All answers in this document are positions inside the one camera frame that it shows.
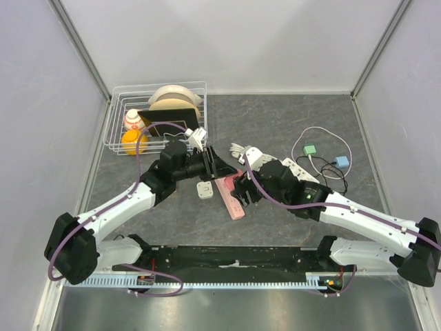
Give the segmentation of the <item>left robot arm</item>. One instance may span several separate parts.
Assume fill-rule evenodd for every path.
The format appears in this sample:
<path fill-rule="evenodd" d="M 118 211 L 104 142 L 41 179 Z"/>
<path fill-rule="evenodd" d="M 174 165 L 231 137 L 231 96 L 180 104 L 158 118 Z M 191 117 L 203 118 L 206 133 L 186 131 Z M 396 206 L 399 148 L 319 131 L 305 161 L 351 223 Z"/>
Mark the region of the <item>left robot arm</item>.
<path fill-rule="evenodd" d="M 56 219 L 43 253 L 50 263 L 49 278 L 56 281 L 53 272 L 57 270 L 76 285 L 95 270 L 113 265 L 129 264 L 136 271 L 146 270 L 151 254 L 139 236 L 120 241 L 108 241 L 106 236 L 168 198 L 179 181 L 194 177 L 211 181 L 236 172 L 211 146 L 188 152 L 182 141 L 168 143 L 149 169 L 120 195 L 89 212 L 75 217 L 66 212 Z"/>

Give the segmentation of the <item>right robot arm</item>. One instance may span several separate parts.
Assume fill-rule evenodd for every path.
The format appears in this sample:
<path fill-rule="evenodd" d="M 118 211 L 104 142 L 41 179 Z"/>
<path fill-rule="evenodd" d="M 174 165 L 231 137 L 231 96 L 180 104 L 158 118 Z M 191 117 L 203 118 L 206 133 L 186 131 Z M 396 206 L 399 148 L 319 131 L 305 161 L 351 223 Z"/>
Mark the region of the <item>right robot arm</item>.
<path fill-rule="evenodd" d="M 232 196 L 242 205 L 262 198 L 301 219 L 345 228 L 366 237 L 359 243 L 328 237 L 315 255 L 316 265 L 332 271 L 338 265 L 395 268 L 416 285 L 431 288 L 440 263 L 440 226 L 430 218 L 400 219 L 356 203 L 331 188 L 299 179 L 281 161 L 270 161 L 258 171 L 233 180 Z"/>

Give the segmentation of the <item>pink power strip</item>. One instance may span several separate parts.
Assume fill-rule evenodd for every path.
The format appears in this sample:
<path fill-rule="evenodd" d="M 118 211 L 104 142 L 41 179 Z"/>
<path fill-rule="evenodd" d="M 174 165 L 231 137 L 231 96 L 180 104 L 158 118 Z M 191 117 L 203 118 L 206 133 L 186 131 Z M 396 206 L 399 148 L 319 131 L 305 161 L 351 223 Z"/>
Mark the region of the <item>pink power strip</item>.
<path fill-rule="evenodd" d="M 238 220 L 245 216 L 242 205 L 231 195 L 231 192 L 224 183 L 225 178 L 216 179 L 215 184 L 218 188 L 223 202 L 232 220 Z"/>

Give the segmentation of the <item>white square plug adapter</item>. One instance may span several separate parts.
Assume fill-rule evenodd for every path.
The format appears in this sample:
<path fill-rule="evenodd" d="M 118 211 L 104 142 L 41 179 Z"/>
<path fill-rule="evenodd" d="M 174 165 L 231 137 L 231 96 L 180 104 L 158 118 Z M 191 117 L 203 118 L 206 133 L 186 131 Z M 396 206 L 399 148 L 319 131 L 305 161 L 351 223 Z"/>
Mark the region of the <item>white square plug adapter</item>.
<path fill-rule="evenodd" d="M 214 190 L 211 181 L 200 181 L 196 184 L 196 190 L 200 199 L 211 199 L 214 196 Z"/>

